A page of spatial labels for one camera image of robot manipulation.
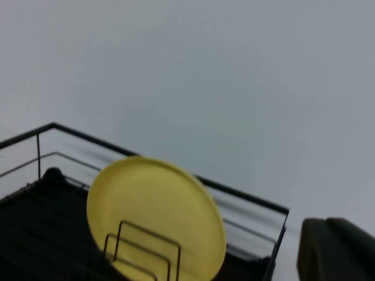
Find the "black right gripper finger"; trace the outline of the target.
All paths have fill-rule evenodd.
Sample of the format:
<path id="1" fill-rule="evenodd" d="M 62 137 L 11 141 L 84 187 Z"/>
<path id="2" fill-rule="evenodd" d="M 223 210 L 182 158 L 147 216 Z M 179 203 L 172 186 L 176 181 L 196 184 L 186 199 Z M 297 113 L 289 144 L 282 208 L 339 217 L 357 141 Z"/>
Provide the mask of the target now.
<path id="1" fill-rule="evenodd" d="M 374 237 L 344 218 L 307 218 L 296 267 L 300 280 L 374 280 Z"/>

